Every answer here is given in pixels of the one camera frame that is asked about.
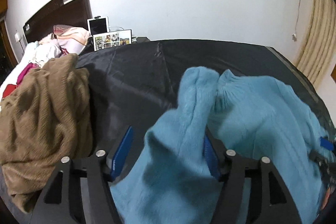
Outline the brown knit sweater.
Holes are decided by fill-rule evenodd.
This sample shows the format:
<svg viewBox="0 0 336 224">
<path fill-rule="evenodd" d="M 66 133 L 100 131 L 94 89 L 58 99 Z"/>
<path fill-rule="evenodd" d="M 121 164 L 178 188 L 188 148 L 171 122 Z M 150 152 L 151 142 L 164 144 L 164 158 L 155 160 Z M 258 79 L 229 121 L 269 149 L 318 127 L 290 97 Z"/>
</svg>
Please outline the brown knit sweater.
<svg viewBox="0 0 336 224">
<path fill-rule="evenodd" d="M 92 151 L 89 72 L 76 53 L 31 69 L 1 101 L 1 168 L 15 206 L 30 213 L 62 157 Z"/>
</svg>

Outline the photo frame collage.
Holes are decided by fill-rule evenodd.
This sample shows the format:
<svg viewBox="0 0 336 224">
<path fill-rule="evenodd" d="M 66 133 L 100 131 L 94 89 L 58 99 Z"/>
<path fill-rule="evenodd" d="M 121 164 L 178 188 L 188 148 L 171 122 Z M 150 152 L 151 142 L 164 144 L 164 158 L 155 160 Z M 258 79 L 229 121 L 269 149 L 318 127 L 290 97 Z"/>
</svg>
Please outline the photo frame collage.
<svg viewBox="0 0 336 224">
<path fill-rule="evenodd" d="M 103 50 L 132 43 L 131 30 L 106 32 L 93 36 L 94 50 Z"/>
</svg>

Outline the magenta fuzzy garment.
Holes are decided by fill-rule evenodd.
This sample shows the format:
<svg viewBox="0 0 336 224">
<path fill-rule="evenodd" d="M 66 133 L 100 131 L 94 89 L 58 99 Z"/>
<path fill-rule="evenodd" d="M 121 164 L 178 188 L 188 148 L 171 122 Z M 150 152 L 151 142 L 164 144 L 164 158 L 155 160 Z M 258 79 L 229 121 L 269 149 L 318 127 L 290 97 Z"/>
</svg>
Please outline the magenta fuzzy garment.
<svg viewBox="0 0 336 224">
<path fill-rule="evenodd" d="M 21 84 L 21 82 L 23 81 L 25 75 L 26 75 L 27 73 L 29 73 L 29 71 L 30 71 L 31 69 L 35 69 L 35 68 L 38 68 L 38 67 L 39 67 L 39 65 L 36 64 L 36 63 L 28 63 L 28 64 L 26 65 L 26 67 L 25 67 L 25 68 L 21 71 L 21 73 L 19 74 L 19 76 L 18 76 L 18 78 L 17 78 L 17 83 L 16 83 L 16 85 L 20 85 L 20 84 Z"/>
</svg>

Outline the dark wooden headboard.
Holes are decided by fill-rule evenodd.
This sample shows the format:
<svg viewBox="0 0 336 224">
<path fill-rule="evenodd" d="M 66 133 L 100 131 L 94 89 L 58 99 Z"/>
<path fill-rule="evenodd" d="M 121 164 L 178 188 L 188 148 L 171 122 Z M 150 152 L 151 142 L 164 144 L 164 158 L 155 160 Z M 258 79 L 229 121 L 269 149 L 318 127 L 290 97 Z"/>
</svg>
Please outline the dark wooden headboard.
<svg viewBox="0 0 336 224">
<path fill-rule="evenodd" d="M 28 43 L 38 41 L 54 30 L 56 25 L 87 28 L 92 18 L 89 0 L 51 0 L 23 26 Z"/>
</svg>

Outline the beige curtain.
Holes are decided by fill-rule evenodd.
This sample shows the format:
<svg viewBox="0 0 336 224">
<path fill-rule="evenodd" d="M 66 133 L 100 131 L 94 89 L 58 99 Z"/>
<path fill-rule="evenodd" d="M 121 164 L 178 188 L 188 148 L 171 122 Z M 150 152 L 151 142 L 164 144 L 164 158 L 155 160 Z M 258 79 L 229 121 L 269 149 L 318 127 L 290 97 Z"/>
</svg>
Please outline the beige curtain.
<svg viewBox="0 0 336 224">
<path fill-rule="evenodd" d="M 312 0 L 306 33 L 294 66 L 319 87 L 335 55 L 335 1 Z"/>
</svg>

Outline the pink pillow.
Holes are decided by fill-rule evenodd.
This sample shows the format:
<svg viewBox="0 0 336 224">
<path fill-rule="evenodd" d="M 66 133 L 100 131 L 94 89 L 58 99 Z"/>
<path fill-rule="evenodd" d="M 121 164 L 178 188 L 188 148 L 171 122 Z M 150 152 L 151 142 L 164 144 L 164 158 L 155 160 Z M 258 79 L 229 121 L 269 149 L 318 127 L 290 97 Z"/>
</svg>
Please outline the pink pillow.
<svg viewBox="0 0 336 224">
<path fill-rule="evenodd" d="M 64 24 L 54 25 L 54 38 L 64 54 L 80 54 L 88 44 L 91 34 L 85 28 L 72 27 Z"/>
</svg>

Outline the white tablet device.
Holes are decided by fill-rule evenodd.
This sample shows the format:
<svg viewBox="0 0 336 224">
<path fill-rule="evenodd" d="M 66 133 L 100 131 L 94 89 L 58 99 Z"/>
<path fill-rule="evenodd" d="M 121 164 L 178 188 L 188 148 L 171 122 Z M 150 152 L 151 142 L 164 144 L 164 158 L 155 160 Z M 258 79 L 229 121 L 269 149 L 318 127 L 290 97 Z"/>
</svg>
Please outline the white tablet device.
<svg viewBox="0 0 336 224">
<path fill-rule="evenodd" d="M 88 31 L 92 36 L 109 32 L 108 17 L 96 16 L 87 20 Z"/>
</svg>

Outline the wooden wardrobe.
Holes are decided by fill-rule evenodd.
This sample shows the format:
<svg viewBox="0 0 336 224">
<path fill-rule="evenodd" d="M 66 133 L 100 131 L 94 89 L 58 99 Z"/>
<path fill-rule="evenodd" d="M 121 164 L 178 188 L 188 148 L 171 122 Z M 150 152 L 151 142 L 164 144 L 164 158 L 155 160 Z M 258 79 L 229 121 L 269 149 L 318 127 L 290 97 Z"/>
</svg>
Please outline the wooden wardrobe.
<svg viewBox="0 0 336 224">
<path fill-rule="evenodd" d="M 6 55 L 9 59 L 9 62 L 13 67 L 15 67 L 18 64 L 17 58 L 15 57 L 13 48 L 11 46 L 11 43 L 9 41 L 9 36 L 7 34 L 7 29 L 5 25 L 5 15 L 7 13 L 8 9 L 8 0 L 0 0 L 0 12 L 1 12 L 1 38 L 3 41 L 3 46 L 6 51 Z"/>
</svg>

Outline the blue fuzzy sweater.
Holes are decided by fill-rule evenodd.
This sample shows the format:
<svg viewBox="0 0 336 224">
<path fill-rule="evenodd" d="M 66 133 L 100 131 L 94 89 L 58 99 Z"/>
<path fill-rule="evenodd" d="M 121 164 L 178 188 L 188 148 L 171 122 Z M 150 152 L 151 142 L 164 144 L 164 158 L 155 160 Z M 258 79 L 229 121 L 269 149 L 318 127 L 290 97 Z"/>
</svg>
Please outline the blue fuzzy sweater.
<svg viewBox="0 0 336 224">
<path fill-rule="evenodd" d="M 222 184 L 202 155 L 205 132 L 255 160 L 268 157 L 279 171 L 303 223 L 312 223 L 326 188 L 316 150 L 328 135 L 293 89 L 269 76 L 238 77 L 205 67 L 185 71 L 178 106 L 147 130 L 130 173 L 110 192 L 125 223 L 209 223 Z"/>
</svg>

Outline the bedside table lamp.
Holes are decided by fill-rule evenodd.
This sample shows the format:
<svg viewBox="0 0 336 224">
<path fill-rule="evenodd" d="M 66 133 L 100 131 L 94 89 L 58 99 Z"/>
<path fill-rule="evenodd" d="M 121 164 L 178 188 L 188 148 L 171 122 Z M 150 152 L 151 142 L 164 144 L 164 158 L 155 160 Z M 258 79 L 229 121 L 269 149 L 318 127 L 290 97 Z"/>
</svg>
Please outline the bedside table lamp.
<svg viewBox="0 0 336 224">
<path fill-rule="evenodd" d="M 17 43 L 20 43 L 20 42 L 21 42 L 21 39 L 22 39 L 21 34 L 20 34 L 19 32 L 16 32 L 14 36 L 15 36 L 15 41 L 16 41 Z"/>
</svg>

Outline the red folded garment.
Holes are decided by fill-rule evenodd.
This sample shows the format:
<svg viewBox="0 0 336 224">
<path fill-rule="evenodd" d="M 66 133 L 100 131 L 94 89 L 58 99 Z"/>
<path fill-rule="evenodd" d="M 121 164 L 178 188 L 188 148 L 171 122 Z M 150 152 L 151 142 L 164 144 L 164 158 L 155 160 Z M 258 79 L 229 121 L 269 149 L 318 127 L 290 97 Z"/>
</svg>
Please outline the red folded garment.
<svg viewBox="0 0 336 224">
<path fill-rule="evenodd" d="M 18 86 L 14 84 L 8 84 L 3 91 L 2 98 L 9 96 Z"/>
</svg>

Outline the black satin table cover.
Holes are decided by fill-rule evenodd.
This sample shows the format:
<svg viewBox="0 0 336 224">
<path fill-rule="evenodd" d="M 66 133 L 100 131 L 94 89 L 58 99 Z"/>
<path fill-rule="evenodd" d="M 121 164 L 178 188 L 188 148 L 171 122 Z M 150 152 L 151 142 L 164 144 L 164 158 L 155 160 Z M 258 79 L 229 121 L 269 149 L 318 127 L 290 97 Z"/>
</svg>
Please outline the black satin table cover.
<svg viewBox="0 0 336 224">
<path fill-rule="evenodd" d="M 78 57 L 76 68 L 86 68 L 89 72 L 93 142 L 92 151 L 86 157 L 100 149 L 109 151 L 112 141 L 128 127 L 133 128 L 133 143 L 122 174 L 109 184 L 110 189 L 130 173 L 144 148 L 147 130 L 165 112 L 177 108 L 181 79 L 189 68 L 205 67 L 219 74 L 231 71 L 238 77 L 269 76 L 289 85 L 327 131 L 327 139 L 335 143 L 335 127 L 313 85 L 290 61 L 270 47 L 205 40 L 162 40 L 107 48 Z M 335 223 L 335 216 L 318 214 L 312 223 Z"/>
</svg>

